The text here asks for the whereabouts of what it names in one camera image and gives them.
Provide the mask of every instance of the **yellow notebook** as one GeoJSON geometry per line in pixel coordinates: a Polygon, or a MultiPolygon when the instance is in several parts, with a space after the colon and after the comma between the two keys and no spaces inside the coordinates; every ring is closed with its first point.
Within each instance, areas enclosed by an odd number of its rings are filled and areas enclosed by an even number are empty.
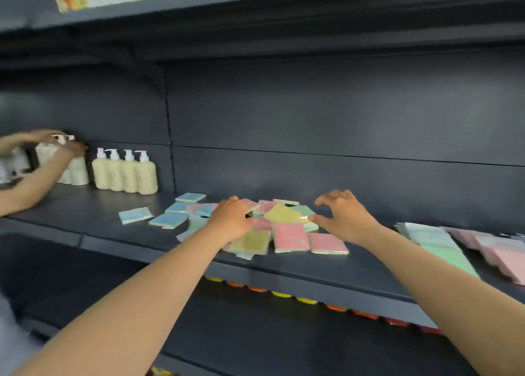
{"type": "Polygon", "coordinates": [[[234,240],[229,249],[233,252],[265,255],[271,239],[271,231],[248,231],[242,238],[234,240]]]}
{"type": "Polygon", "coordinates": [[[264,218],[274,223],[299,223],[301,222],[301,213],[284,206],[282,203],[278,203],[264,215],[264,218]]]}

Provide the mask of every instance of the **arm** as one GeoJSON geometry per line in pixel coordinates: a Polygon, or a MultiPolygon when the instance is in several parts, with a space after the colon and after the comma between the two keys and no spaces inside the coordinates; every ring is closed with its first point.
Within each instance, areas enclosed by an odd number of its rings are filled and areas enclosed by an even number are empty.
{"type": "Polygon", "coordinates": [[[311,220],[383,262],[478,373],[523,374],[523,304],[380,225],[350,191],[322,195],[321,204],[333,218],[311,220]]]}
{"type": "Polygon", "coordinates": [[[56,140],[53,138],[54,134],[63,134],[63,132],[60,130],[42,129],[5,135],[0,138],[0,156],[9,155],[14,148],[20,147],[20,145],[26,142],[55,143],[56,140]]]}
{"type": "Polygon", "coordinates": [[[143,376],[213,257],[252,221],[236,197],[207,225],[58,333],[14,376],[143,376]]]}
{"type": "Polygon", "coordinates": [[[0,217],[21,212],[39,203],[60,180],[62,173],[76,156],[83,156],[86,146],[70,141],[58,149],[43,166],[21,180],[16,187],[0,191],[0,217]]]}

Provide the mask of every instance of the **stack of pink packages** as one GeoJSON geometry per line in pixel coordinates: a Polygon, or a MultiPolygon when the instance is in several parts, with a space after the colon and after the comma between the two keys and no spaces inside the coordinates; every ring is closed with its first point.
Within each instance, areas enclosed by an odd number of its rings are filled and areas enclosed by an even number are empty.
{"type": "Polygon", "coordinates": [[[479,250],[485,261],[518,285],[525,285],[525,243],[467,229],[445,227],[469,249],[479,250]]]}

